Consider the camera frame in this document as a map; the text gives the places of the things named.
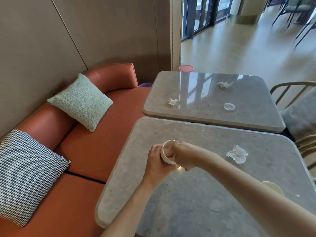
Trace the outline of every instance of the gray tabletop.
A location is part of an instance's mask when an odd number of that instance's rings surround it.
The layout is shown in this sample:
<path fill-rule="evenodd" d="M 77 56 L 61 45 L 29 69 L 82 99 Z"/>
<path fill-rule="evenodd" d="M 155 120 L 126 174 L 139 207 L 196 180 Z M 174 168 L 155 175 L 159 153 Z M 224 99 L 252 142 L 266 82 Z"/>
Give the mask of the gray tabletop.
<path fill-rule="evenodd" d="M 219 82 L 232 83 L 221 89 Z M 168 99 L 177 99 L 173 107 Z M 235 106 L 233 111 L 225 103 Z M 143 107 L 147 116 L 280 133 L 285 124 L 259 76 L 160 72 Z"/>
<path fill-rule="evenodd" d="M 107 225 L 139 185 L 148 150 L 167 140 L 214 151 L 260 181 L 272 181 L 284 195 L 316 214 L 315 184 L 293 142 L 284 136 L 156 118 L 139 119 L 125 143 L 96 207 Z M 226 153 L 239 145 L 249 154 L 236 164 Z M 199 168 L 171 173 L 152 194 L 137 228 L 143 236 L 264 236 L 243 207 Z"/>

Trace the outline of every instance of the crumpled tissue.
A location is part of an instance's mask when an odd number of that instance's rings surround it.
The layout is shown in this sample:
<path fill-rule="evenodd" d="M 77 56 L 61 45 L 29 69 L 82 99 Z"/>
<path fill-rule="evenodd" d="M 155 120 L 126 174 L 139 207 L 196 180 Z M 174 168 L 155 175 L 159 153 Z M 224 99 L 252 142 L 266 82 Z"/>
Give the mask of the crumpled tissue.
<path fill-rule="evenodd" d="M 230 87 L 232 85 L 232 83 L 227 83 L 227 82 L 219 82 L 218 83 L 219 87 L 222 89 L 222 88 L 227 88 L 227 87 Z"/>
<path fill-rule="evenodd" d="M 246 156 L 248 153 L 238 145 L 234 147 L 231 151 L 227 152 L 226 156 L 231 157 L 235 160 L 237 164 L 242 164 L 246 161 Z"/>
<path fill-rule="evenodd" d="M 170 104 L 170 105 L 175 105 L 176 104 L 176 102 L 177 102 L 178 100 L 177 99 L 175 99 L 175 100 L 172 100 L 171 98 L 168 100 L 168 104 Z"/>

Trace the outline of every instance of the shiny floor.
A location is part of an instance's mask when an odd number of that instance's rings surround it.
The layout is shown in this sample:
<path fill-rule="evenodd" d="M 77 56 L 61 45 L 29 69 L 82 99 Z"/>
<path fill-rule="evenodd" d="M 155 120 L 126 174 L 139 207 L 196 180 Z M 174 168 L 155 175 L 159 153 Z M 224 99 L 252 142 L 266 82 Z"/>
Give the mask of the shiny floor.
<path fill-rule="evenodd" d="M 269 88 L 283 82 L 316 81 L 316 30 L 294 48 L 302 26 L 291 24 L 286 29 L 287 15 L 272 26 L 278 11 L 278 6 L 268 7 L 257 25 L 228 20 L 204 30 L 182 43 L 181 64 L 192 65 L 194 72 L 258 75 Z M 300 89 L 291 87 L 278 108 L 282 110 Z M 273 99 L 282 91 L 276 91 Z M 306 158 L 307 163 L 314 160 L 316 155 Z M 316 168 L 311 173 L 316 177 Z"/>

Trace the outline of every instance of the black and white patterned pillow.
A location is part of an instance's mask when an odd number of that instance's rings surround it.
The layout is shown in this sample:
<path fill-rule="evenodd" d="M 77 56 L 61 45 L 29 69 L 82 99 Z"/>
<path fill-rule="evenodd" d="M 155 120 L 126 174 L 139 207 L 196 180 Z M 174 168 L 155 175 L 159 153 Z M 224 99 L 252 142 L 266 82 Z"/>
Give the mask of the black and white patterned pillow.
<path fill-rule="evenodd" d="M 25 226 L 70 160 L 14 129 L 0 143 L 0 217 Z"/>

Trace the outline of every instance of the pillow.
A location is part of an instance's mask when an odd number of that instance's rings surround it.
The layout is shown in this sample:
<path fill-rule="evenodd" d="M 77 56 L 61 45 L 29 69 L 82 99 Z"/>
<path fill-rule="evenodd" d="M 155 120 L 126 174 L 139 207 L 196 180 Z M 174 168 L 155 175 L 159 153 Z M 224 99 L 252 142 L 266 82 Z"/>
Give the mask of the pillow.
<path fill-rule="evenodd" d="M 296 141 L 316 134 L 316 87 L 281 111 L 281 116 Z"/>
<path fill-rule="evenodd" d="M 113 101 L 82 74 L 61 93 L 47 100 L 94 132 Z"/>
<path fill-rule="evenodd" d="M 0 217 L 25 226 L 70 162 L 29 134 L 12 130 L 0 143 Z"/>

